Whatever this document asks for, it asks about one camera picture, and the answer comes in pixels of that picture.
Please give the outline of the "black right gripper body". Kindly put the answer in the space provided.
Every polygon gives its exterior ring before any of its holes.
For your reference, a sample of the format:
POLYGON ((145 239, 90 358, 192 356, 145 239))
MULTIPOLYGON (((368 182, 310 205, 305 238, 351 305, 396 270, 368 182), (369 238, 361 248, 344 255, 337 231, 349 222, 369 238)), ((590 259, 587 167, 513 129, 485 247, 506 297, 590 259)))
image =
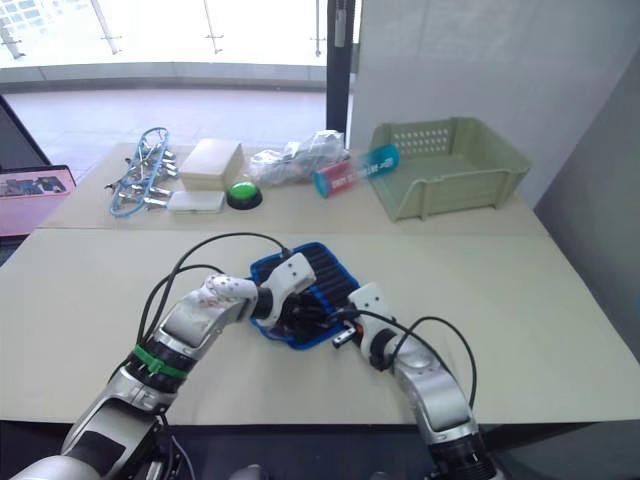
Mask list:
POLYGON ((358 320, 358 310, 355 308, 339 310, 331 315, 341 326, 342 330, 331 340, 335 349, 340 349, 348 343, 361 346, 363 329, 358 320))

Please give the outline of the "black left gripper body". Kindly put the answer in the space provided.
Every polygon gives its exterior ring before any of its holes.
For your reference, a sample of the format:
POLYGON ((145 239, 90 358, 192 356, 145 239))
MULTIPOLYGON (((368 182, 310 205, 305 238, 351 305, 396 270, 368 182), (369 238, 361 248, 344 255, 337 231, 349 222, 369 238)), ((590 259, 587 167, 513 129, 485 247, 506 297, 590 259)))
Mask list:
POLYGON ((275 330, 278 334, 302 334, 308 329, 311 311, 311 295, 307 293, 289 296, 282 306, 275 330))

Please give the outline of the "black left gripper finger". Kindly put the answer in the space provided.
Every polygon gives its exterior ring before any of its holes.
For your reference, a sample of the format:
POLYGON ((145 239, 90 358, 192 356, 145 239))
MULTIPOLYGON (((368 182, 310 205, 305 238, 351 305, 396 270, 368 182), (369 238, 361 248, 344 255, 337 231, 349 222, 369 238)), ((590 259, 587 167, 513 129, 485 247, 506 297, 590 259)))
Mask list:
POLYGON ((321 341, 325 334, 325 326, 316 323, 297 324, 292 328, 293 345, 311 345, 321 341))
POLYGON ((331 312, 327 311, 325 306, 318 302, 315 298, 308 299, 305 303, 305 319, 315 325, 315 322, 331 312))

